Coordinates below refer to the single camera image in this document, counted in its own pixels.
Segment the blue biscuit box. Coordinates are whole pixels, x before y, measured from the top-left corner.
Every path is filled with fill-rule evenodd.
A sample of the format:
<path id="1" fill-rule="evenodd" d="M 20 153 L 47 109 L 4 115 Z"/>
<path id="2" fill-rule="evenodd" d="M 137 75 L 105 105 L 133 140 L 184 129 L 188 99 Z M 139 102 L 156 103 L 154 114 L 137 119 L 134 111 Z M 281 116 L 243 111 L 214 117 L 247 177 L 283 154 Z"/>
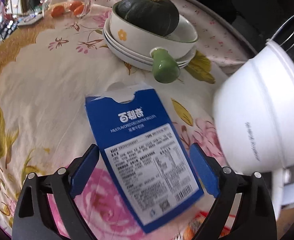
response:
<path id="1" fill-rule="evenodd" d="M 155 89 L 144 83 L 85 99 L 107 170 L 146 233 L 160 228 L 204 194 Z"/>

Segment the floral tablecloth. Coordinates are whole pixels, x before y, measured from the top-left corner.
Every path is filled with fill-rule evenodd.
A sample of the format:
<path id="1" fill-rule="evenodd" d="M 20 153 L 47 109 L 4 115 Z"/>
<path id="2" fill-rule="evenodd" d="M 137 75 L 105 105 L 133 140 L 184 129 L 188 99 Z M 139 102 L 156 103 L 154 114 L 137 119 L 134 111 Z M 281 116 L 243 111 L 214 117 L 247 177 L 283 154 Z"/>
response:
<path id="1" fill-rule="evenodd" d="M 44 19 L 18 29 L 0 46 L 0 228 L 11 235 L 14 211 L 30 172 L 52 174 L 94 143 L 85 97 L 113 83 L 147 83 L 157 91 L 185 148 L 197 143 L 225 165 L 212 118 L 221 74 L 234 73 L 248 54 L 215 18 L 186 0 L 171 0 L 196 28 L 196 55 L 179 79 L 158 83 L 118 59 L 103 26 L 119 0 L 94 0 L 91 13 Z"/>

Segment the white electric cooking pot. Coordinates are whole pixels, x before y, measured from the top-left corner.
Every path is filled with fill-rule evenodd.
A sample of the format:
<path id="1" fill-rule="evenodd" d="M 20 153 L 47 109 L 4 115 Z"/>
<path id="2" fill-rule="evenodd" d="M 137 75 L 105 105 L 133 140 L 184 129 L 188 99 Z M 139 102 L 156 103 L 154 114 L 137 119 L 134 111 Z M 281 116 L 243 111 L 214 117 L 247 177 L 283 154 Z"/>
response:
<path id="1" fill-rule="evenodd" d="M 274 213 L 294 166 L 294 63 L 275 41 L 230 76 L 214 96 L 213 117 L 228 165 L 271 173 Z"/>

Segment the orange cherry tomato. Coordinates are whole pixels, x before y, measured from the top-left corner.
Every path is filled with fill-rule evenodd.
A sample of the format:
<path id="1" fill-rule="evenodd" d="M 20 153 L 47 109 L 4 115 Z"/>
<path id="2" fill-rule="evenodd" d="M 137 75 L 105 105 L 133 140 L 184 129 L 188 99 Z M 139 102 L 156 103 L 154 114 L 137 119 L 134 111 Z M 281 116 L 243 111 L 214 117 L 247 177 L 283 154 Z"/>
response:
<path id="1" fill-rule="evenodd" d="M 63 5 L 56 5 L 50 12 L 52 18 L 58 18 L 65 13 L 65 7 Z"/>
<path id="2" fill-rule="evenodd" d="M 84 7 L 85 6 L 83 4 L 79 5 L 77 8 L 74 9 L 73 15 L 74 16 L 80 16 L 82 14 L 83 10 L 84 10 Z"/>
<path id="3" fill-rule="evenodd" d="M 82 5 L 82 1 L 73 1 L 69 4 L 68 8 L 70 11 L 75 11 L 76 8 Z"/>

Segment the dark green pumpkin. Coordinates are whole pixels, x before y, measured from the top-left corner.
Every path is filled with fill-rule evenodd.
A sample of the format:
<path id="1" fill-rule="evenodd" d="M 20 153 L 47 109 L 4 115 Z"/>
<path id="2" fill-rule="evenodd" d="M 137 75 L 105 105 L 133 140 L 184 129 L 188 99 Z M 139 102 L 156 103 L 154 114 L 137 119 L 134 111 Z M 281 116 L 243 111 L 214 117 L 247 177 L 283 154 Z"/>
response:
<path id="1" fill-rule="evenodd" d="M 170 0 L 121 0 L 115 9 L 123 20 L 159 36 L 170 35 L 179 23 L 179 12 Z"/>

